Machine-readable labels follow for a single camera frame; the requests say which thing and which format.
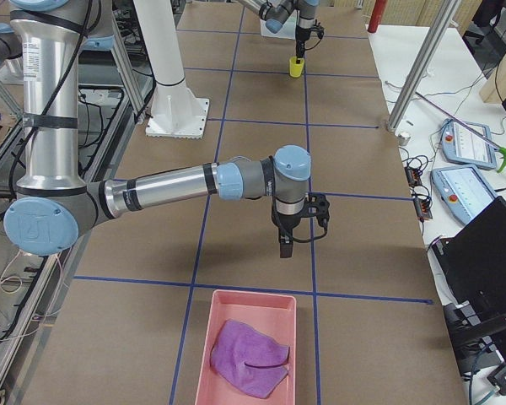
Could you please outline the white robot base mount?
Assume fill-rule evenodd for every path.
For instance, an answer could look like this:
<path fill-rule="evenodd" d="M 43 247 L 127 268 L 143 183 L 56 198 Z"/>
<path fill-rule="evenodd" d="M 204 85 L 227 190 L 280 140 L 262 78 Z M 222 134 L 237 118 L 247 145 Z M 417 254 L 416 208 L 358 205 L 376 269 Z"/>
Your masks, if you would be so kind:
<path fill-rule="evenodd" d="M 201 138 L 210 101 L 186 83 L 171 2 L 142 1 L 136 9 L 156 83 L 147 135 Z"/>

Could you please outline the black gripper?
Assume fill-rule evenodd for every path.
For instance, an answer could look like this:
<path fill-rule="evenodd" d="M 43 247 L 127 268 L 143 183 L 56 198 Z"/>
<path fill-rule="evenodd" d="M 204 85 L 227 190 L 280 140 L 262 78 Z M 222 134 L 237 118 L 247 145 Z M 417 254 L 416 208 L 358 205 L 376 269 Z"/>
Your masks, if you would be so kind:
<path fill-rule="evenodd" d="M 310 29 L 302 28 L 299 25 L 295 29 L 295 40 L 296 40 L 296 64 L 304 63 L 304 56 L 306 52 L 306 41 L 310 39 Z"/>
<path fill-rule="evenodd" d="M 293 255 L 293 229 L 299 225 L 303 210 L 304 205 L 293 208 L 292 213 L 281 213 L 277 206 L 272 206 L 272 222 L 277 227 L 281 258 L 291 258 Z"/>

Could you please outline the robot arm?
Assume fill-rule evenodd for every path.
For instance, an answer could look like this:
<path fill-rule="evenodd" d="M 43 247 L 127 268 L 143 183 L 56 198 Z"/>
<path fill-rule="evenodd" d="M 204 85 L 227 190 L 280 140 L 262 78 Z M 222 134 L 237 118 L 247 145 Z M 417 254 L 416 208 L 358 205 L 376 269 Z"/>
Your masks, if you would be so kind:
<path fill-rule="evenodd" d="M 12 1 L 0 38 L 15 44 L 23 62 L 23 133 L 13 147 L 8 188 L 13 202 L 3 215 L 5 235 L 21 251 L 40 257 L 73 246 L 87 232 L 124 213 L 217 195 L 223 200 L 271 198 L 280 255 L 297 243 L 293 230 L 312 215 L 310 154 L 281 147 L 262 160 L 161 171 L 129 180 L 98 180 L 106 158 L 127 138 L 123 121 L 150 110 L 147 133 L 200 138 L 209 102 L 186 84 L 172 7 L 166 1 L 133 5 L 153 82 L 139 84 L 121 51 L 113 67 L 96 73 L 96 88 L 118 91 L 112 112 L 81 99 L 78 58 L 83 51 L 122 46 L 110 1 Z"/>
<path fill-rule="evenodd" d="M 312 33 L 316 33 L 319 42 L 323 39 L 325 29 L 316 18 L 320 5 L 314 0 L 283 0 L 278 5 L 271 1 L 238 0 L 238 3 L 256 14 L 270 32 L 276 34 L 293 12 L 298 13 L 295 28 L 296 56 L 291 58 L 292 66 L 304 66 L 305 53 L 308 51 L 306 42 Z"/>

